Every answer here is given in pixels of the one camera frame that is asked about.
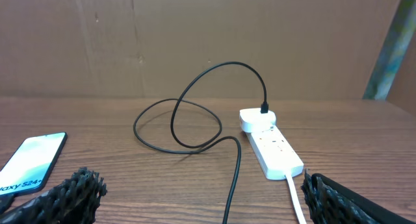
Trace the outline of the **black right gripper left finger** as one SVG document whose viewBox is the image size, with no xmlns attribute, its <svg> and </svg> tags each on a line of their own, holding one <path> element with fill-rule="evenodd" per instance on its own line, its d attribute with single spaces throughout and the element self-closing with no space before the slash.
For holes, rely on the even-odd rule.
<svg viewBox="0 0 416 224">
<path fill-rule="evenodd" d="M 16 208 L 1 211 L 1 224 L 93 224 L 107 185 L 98 172 L 78 171 Z"/>
</svg>

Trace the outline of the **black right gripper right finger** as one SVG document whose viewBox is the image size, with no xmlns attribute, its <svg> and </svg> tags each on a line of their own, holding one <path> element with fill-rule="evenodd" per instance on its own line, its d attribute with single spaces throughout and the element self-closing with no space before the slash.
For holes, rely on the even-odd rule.
<svg viewBox="0 0 416 224">
<path fill-rule="evenodd" d="M 301 189 L 314 224 L 415 224 L 320 173 L 305 173 Z"/>
</svg>

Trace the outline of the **Galaxy S24 smartphone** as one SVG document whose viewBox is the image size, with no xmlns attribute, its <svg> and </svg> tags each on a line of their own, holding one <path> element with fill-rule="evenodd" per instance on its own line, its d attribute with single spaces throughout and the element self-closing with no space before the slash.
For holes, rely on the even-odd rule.
<svg viewBox="0 0 416 224">
<path fill-rule="evenodd" d="M 67 138 L 57 132 L 25 139 L 1 170 L 1 197 L 42 190 Z"/>
</svg>

